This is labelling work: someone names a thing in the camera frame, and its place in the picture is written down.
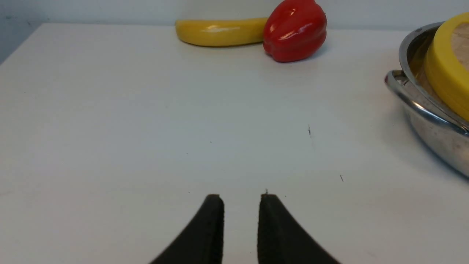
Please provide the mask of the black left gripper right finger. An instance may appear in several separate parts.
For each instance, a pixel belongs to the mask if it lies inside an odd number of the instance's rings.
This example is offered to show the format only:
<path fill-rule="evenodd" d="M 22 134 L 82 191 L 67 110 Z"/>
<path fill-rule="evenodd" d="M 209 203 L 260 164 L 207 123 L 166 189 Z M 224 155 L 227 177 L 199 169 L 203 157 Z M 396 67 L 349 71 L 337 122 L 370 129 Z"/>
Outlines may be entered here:
<path fill-rule="evenodd" d="M 260 264 L 338 264 L 298 224 L 275 194 L 262 194 L 257 256 Z"/>

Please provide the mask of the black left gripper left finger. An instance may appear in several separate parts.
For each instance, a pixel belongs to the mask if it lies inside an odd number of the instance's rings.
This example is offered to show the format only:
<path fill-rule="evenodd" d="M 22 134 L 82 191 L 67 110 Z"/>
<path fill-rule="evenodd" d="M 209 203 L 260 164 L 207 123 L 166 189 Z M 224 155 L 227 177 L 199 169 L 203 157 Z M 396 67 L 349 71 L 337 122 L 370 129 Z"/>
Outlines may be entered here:
<path fill-rule="evenodd" d="M 224 202 L 208 194 L 181 233 L 152 264 L 221 264 L 224 249 Z"/>

